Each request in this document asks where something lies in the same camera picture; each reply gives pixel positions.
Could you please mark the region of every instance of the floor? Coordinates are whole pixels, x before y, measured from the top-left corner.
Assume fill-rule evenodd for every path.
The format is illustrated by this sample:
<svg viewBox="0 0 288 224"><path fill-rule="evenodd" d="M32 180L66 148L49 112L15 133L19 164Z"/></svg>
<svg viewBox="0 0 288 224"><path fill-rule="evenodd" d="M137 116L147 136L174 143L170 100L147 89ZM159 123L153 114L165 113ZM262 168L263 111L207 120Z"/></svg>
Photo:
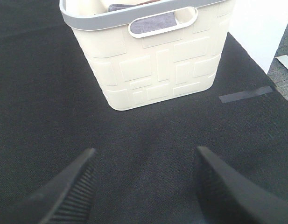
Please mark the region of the floor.
<svg viewBox="0 0 288 224"><path fill-rule="evenodd" d="M288 55L288 25L275 54L276 57L281 55ZM288 70L277 59L273 60L268 76L276 84L279 92L288 100Z"/></svg>

